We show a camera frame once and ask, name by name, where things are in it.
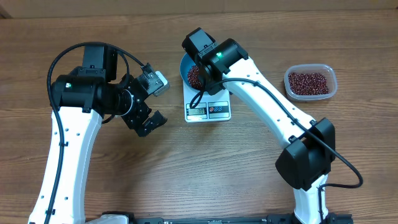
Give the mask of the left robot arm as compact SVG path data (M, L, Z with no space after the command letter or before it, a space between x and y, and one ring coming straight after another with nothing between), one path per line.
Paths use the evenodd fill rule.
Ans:
M119 116L129 129L145 137L166 118L145 103L169 89L169 82L149 64L138 77L117 80L118 59L132 55L103 42L83 42L83 62L56 79L47 77L52 107L52 137L44 179L29 223L84 223L85 190L96 136Z

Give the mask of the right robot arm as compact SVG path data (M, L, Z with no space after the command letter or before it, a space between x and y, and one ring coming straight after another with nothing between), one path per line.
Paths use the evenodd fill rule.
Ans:
M198 66L202 82L190 107L198 106L202 94L215 95L222 90L247 104L282 148L275 167L294 190L295 220L324 223L328 210L323 188L336 157L332 123L326 118L315 121L293 105L266 80L235 40L219 44L199 27L186 36L182 47Z

